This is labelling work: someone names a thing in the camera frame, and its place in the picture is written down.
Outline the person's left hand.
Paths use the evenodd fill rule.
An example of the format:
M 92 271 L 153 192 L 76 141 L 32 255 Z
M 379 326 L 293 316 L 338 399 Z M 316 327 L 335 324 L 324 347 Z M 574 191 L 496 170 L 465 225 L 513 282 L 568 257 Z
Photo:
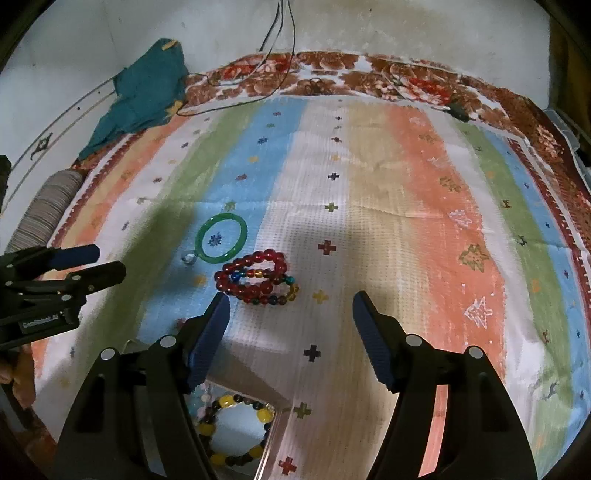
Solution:
M 1 383 L 12 386 L 12 392 L 23 409 L 32 406 L 36 398 L 35 362 L 30 344 L 20 347 L 15 360 L 1 361 Z

